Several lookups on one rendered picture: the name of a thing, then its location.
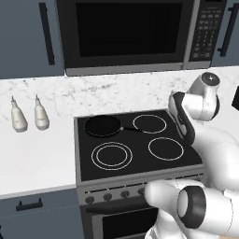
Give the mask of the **black glass stove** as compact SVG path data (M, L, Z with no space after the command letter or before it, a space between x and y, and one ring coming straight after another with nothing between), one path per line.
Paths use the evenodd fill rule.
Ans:
M194 179L204 177L204 165L196 151L185 145L176 125L165 109L122 113L115 116L123 126L140 132L120 131L108 138L86 133L85 117L75 118L75 149L79 208L105 203L104 195L122 200L139 195L149 181L157 179ZM130 192L122 198L124 190Z

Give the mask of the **black frying pan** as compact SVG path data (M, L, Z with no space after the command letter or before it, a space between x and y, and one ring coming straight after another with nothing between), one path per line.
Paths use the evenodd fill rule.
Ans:
M120 131L142 133L141 129L123 126L118 118L109 115L90 117L86 120L84 128L87 134L99 138L111 137Z

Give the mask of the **black and silver microwave oven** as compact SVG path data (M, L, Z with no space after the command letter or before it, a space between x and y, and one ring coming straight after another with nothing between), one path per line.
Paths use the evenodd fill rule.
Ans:
M206 69L226 5L227 0L56 0L65 73Z

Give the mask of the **grey-blue drawer front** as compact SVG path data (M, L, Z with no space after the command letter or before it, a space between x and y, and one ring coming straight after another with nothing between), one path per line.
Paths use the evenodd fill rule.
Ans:
M23 204L30 204L37 203L38 199L42 200L42 207L24 211L16 210L19 201L22 201ZM80 216L76 189L56 190L0 200L0 219L21 217L46 218L53 215Z

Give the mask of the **silver oven door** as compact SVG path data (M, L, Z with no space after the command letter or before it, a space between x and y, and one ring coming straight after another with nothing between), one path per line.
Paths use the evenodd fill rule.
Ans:
M117 201L146 202L143 197L112 202ZM82 205L80 207L85 239L144 239L146 232L154 225L158 216L158 209L152 206L113 215L95 215L86 211L87 208L96 205L98 204Z

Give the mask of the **black box-shaped object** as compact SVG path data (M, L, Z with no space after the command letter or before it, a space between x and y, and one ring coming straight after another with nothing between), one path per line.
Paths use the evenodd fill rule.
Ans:
M237 87L235 95L233 96L232 107L239 111L239 86Z

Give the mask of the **grey-blue base cupboard door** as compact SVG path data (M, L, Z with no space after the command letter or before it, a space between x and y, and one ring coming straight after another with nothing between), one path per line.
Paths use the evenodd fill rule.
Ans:
M0 239L84 239L78 217L55 213L0 219Z

